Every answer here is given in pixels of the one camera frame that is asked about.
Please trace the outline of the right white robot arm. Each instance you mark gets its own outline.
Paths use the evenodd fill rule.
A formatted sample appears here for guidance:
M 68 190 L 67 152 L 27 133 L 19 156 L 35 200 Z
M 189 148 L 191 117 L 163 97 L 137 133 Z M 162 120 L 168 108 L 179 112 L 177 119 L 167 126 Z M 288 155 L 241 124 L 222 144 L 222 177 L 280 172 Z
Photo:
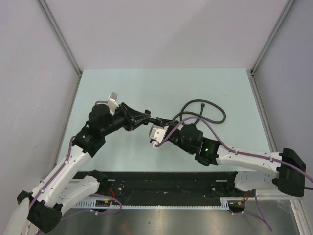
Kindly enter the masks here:
M 151 127 L 150 142 L 160 147 L 170 142 L 194 155 L 203 166 L 229 165 L 248 169 L 237 173 L 225 184 L 230 196 L 254 189 L 278 189 L 281 193 L 303 197 L 305 193 L 306 165 L 297 153 L 289 148 L 282 152 L 253 152 L 226 145 L 219 137 L 204 137 L 195 124 L 162 121 Z

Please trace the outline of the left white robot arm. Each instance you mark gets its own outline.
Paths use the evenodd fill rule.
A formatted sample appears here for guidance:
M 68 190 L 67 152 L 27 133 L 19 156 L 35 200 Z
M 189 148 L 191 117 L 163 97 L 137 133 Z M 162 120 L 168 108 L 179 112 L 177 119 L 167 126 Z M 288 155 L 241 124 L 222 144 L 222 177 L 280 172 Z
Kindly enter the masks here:
M 79 168 L 102 148 L 107 135 L 121 128 L 133 131 L 147 125 L 150 118 L 150 111 L 140 112 L 125 103 L 117 104 L 113 100 L 96 102 L 83 128 L 71 137 L 67 154 L 61 162 L 32 191 L 22 191 L 18 195 L 19 203 L 29 199 L 27 221 L 39 232 L 48 233 L 73 205 L 93 194 L 104 195 L 110 184 L 107 176 L 97 170 L 89 172 L 75 186 L 66 186 Z

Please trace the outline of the black T-shaped connector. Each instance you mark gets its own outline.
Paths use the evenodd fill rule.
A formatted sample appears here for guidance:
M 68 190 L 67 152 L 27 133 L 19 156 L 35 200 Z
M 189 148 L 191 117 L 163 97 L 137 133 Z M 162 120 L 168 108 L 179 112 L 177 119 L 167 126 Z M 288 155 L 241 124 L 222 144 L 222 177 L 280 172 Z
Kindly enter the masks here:
M 149 116 L 148 118 L 146 118 L 146 119 L 144 120 L 144 122 L 143 122 L 144 125 L 148 125 L 148 124 L 150 124 L 150 123 L 151 123 L 151 124 L 154 124 L 154 125 L 157 124 L 157 120 L 156 120 L 155 118 L 152 118 L 152 117 L 151 117 L 151 112 L 150 112 L 149 110 L 146 109 L 146 110 L 144 111 L 144 113 Z

